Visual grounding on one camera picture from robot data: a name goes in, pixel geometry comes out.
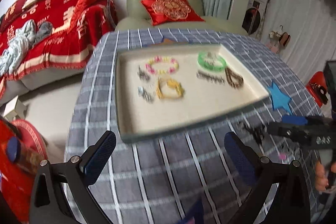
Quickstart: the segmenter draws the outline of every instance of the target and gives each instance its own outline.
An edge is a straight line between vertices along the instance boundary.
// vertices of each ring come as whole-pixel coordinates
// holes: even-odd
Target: human hand
[[[336,173],[336,162],[332,164],[331,171]],[[324,192],[326,187],[329,185],[328,179],[326,178],[326,171],[320,161],[315,165],[315,188],[320,192]]]

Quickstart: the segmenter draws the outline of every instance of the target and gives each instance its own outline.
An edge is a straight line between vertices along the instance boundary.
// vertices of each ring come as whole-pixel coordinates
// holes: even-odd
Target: red blanket
[[[15,30],[33,19],[36,26],[49,21],[54,28],[61,27],[69,18],[69,11],[78,0],[41,0],[28,11],[17,17],[0,35],[0,54],[8,48],[8,40],[15,35]],[[55,33],[35,45],[22,61],[19,68],[11,75],[0,78],[0,99],[6,89],[7,80],[19,80],[25,75],[45,68],[81,69],[88,62],[91,53],[103,34],[113,31],[106,15],[107,0],[97,0],[87,7],[77,22],[77,26],[67,34],[67,30]],[[118,22],[113,0],[111,14]]]

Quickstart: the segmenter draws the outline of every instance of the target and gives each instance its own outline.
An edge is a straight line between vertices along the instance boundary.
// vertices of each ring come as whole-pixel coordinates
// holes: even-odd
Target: tray
[[[202,69],[197,63],[199,52],[219,54],[227,65],[244,78],[244,86],[232,88],[226,80],[225,72],[212,73]],[[168,75],[181,83],[184,96],[177,100],[153,96],[147,103],[138,95],[138,87],[143,86],[150,94],[155,94],[158,76],[150,75],[149,83],[140,80],[138,66],[146,71],[145,64],[155,56],[169,56],[179,63],[177,72]],[[155,69],[167,69],[167,63],[153,65]],[[225,84],[215,84],[198,79],[198,70],[211,75],[222,76]],[[268,97],[268,91],[256,77],[223,45],[175,45],[146,47],[117,52],[115,69],[115,102],[120,137],[124,142],[157,137],[198,122],[222,116]]]

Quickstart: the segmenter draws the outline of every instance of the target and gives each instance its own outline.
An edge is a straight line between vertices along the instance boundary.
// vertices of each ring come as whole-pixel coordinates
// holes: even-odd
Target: blue star
[[[293,115],[293,112],[289,107],[289,102],[292,98],[282,93],[278,85],[274,82],[272,82],[272,85],[268,87],[268,90],[271,93],[270,97],[272,99],[273,110],[283,108],[289,114]]]

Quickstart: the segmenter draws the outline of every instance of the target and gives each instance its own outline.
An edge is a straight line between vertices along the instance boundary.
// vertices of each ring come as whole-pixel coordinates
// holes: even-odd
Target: table
[[[321,115],[311,95],[293,71],[275,54],[251,37],[226,32],[189,29],[144,29],[111,32],[98,43],[83,76],[74,108],[65,160],[81,155],[105,130],[117,130],[114,101],[114,70],[118,50],[145,47],[168,38],[192,43],[221,43],[260,81],[274,81],[288,94],[296,115]],[[234,116],[219,117],[198,128],[184,128],[167,137],[126,145],[117,136],[117,146],[95,185],[93,196],[113,223],[175,223],[185,215],[199,196],[206,223],[226,223],[248,195],[224,149],[224,135],[235,131],[241,140],[259,155],[282,162],[279,153],[290,149],[284,163],[299,160],[310,195],[311,215],[316,218],[318,193],[314,189],[316,151],[300,150],[290,140],[267,136],[258,146],[252,136],[240,130],[239,123],[251,126],[280,121],[284,110],[272,109],[270,98],[252,105]],[[272,203],[276,185],[261,210],[261,221]],[[74,214],[84,223],[70,190],[66,195]]]

